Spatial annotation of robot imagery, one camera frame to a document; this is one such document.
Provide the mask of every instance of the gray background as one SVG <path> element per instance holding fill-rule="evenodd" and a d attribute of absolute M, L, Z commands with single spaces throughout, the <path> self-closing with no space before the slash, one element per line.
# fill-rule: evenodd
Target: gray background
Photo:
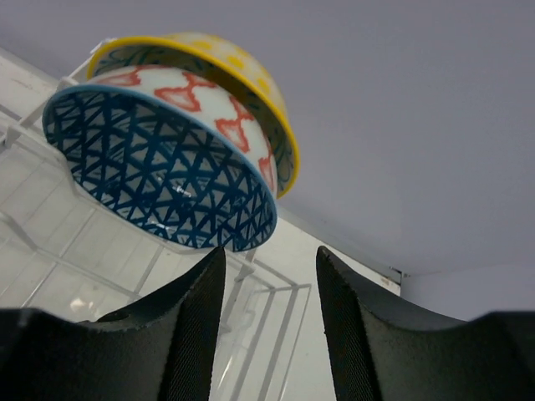
<path fill-rule="evenodd" d="M 279 82 L 303 159 L 282 206 L 411 274 L 404 296 L 424 306 L 535 308 L 529 289 L 472 293 L 535 280 L 533 1 L 0 0 L 0 46 L 55 77 L 103 38 L 186 30 Z"/>

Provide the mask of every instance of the blue bowl rim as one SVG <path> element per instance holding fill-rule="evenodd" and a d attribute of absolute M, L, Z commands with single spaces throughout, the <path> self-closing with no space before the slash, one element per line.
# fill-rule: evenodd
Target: blue bowl rim
<path fill-rule="evenodd" d="M 269 240 L 269 238 L 271 238 L 271 236 L 275 232 L 275 228 L 276 228 L 277 223 L 278 223 L 277 204 L 275 202 L 275 197 L 273 196 L 273 193 L 269 190 L 268 184 L 263 179 L 262 175 L 260 174 L 260 171 L 242 154 L 242 152 L 237 148 L 237 146 L 235 146 L 227 137 L 222 135 L 219 131 L 216 131 L 214 129 L 211 129 L 211 128 L 207 127 L 204 123 L 202 123 L 198 119 L 192 118 L 192 116 L 190 114 L 184 112 L 183 110 L 179 109 L 176 106 L 173 106 L 172 104 L 164 102 L 163 100 L 160 100 L 160 99 L 158 99 L 156 97 L 149 96 L 148 94 L 142 94 L 142 93 L 140 93 L 138 91 L 135 91 L 133 89 L 128 89 L 128 88 L 125 88 L 125 87 L 103 85 L 103 84 L 78 84 L 78 85 L 71 86 L 71 87 L 66 88 L 66 89 L 59 90 L 58 92 L 53 94 L 48 99 L 48 101 L 47 101 L 47 103 L 46 103 L 46 105 L 44 106 L 44 109 L 43 109 L 43 118 L 42 118 L 43 131 L 45 132 L 45 136 L 46 136 L 47 126 L 48 126 L 46 119 L 48 118 L 48 116 L 50 116 L 51 110 L 53 109 L 55 102 L 57 102 L 59 99 L 63 98 L 65 95 L 75 94 L 75 93 L 82 93 L 82 92 L 103 92 L 103 93 L 108 93 L 108 94 L 109 93 L 125 94 L 125 95 L 129 95 L 129 96 L 131 96 L 133 98 L 136 98 L 136 99 L 139 99 L 139 100 L 144 100 L 147 103 L 152 103 L 152 104 L 154 104 L 156 106 L 159 106 L 159 107 L 161 107 L 163 109 L 167 109 L 167 110 L 169 110 L 171 112 L 177 113 L 181 117 L 184 117 L 186 119 L 190 119 L 190 120 L 195 121 L 195 123 L 200 128 L 202 128 L 208 134 L 210 134 L 213 137 L 215 137 L 218 140 L 220 140 L 228 149 L 230 149 L 232 152 L 234 152 L 235 154 L 237 154 L 239 156 L 240 161 L 254 174 L 254 176 L 257 178 L 258 182 L 260 183 L 260 185 L 262 185 L 264 190 L 268 193 L 268 195 L 269 195 L 269 204 L 270 204 L 271 209 L 273 211 L 272 229 L 271 229 L 271 232 L 269 233 L 269 235 L 264 239 L 263 242 L 258 244 L 257 247 L 262 245 L 262 244 L 264 244 L 265 242 L 267 242 Z"/>

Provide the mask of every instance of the white dish rack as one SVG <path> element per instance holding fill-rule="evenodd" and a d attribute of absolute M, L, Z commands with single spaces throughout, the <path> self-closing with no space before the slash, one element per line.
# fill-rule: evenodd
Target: white dish rack
<path fill-rule="evenodd" d="M 88 62 L 58 90 L 82 82 Z M 0 131 L 0 307 L 95 320 L 182 275 L 208 251 L 147 234 L 81 190 L 43 137 L 45 102 Z M 283 400 L 310 290 L 255 251 L 227 252 L 211 399 Z"/>

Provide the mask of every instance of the yellow bowl rim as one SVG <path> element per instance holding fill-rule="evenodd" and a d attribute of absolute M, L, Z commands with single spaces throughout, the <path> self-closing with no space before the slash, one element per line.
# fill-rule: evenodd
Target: yellow bowl rim
<path fill-rule="evenodd" d="M 258 86 L 256 86 L 253 82 L 251 82 L 247 77 L 245 77 L 242 73 L 240 73 L 236 69 L 233 69 L 232 67 L 229 67 L 226 64 L 224 64 L 219 58 L 216 58 L 212 56 L 211 54 L 205 53 L 199 50 L 198 48 L 195 48 L 188 44 L 177 42 L 176 40 L 173 40 L 173 39 L 159 38 L 159 37 L 154 37 L 154 36 L 131 36 L 127 38 L 115 39 L 112 42 L 106 43 L 103 46 L 101 46 L 93 54 L 93 57 L 91 57 L 91 60 L 89 61 L 86 78 L 87 79 L 93 78 L 93 74 L 94 74 L 94 71 L 96 70 L 97 63 L 99 62 L 100 58 L 105 53 L 108 53 L 110 50 L 115 49 L 115 48 L 121 48 L 124 46 L 135 46 L 135 45 L 138 45 L 138 46 L 150 45 L 150 46 L 160 46 L 164 48 L 174 48 L 176 50 L 189 53 L 198 58 L 202 58 L 206 60 L 208 63 L 212 63 L 216 65 L 218 68 L 225 71 L 226 73 L 234 76 L 242 84 L 245 84 L 251 91 L 253 91 L 254 94 L 258 96 L 258 98 L 271 110 L 271 112 L 275 115 L 275 118 L 277 118 L 278 122 L 283 127 L 284 133 L 286 134 L 286 139 L 287 141 L 290 142 L 290 146 L 293 152 L 293 174 L 290 177 L 290 180 L 288 181 L 286 188 L 284 188 L 284 190 L 281 191 L 280 194 L 278 194 L 277 198 L 279 199 L 282 198 L 292 189 L 293 185 L 295 184 L 295 181 L 298 178 L 301 160 L 299 156 L 298 142 L 295 139 L 295 135 L 293 133 L 292 127 L 290 126 L 290 123 L 288 122 L 288 118 L 286 117 L 285 113 L 281 111 L 273 103 L 272 100 L 270 100 L 270 98 L 268 98 L 261 90 L 258 89 Z"/>

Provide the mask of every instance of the stacked bowl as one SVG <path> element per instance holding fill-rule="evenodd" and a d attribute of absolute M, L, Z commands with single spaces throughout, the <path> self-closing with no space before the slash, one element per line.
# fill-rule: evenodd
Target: stacked bowl
<path fill-rule="evenodd" d="M 277 225 L 298 175 L 280 89 L 233 43 L 204 33 L 116 39 L 88 81 L 43 112 L 74 180 L 131 224 L 192 248 L 247 251 Z"/>

